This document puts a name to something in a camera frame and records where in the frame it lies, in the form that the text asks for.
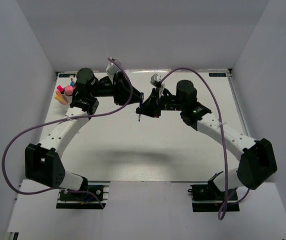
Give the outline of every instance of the pink toy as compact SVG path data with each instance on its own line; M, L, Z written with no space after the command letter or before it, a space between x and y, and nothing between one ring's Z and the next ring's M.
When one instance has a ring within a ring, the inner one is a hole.
M72 96L74 88L71 85L68 85L64 88L66 96Z

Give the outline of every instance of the wall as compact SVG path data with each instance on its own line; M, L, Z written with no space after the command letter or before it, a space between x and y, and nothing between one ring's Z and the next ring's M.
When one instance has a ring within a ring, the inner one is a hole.
M271 0L233 70L250 133L274 146L286 210L286 1Z
M21 130L44 121L55 73L15 0L0 0L0 239L11 214L15 193L1 173L6 144ZM7 158L15 186L23 178L24 148L39 132L21 137Z
M56 71L232 68L268 0L17 0Z

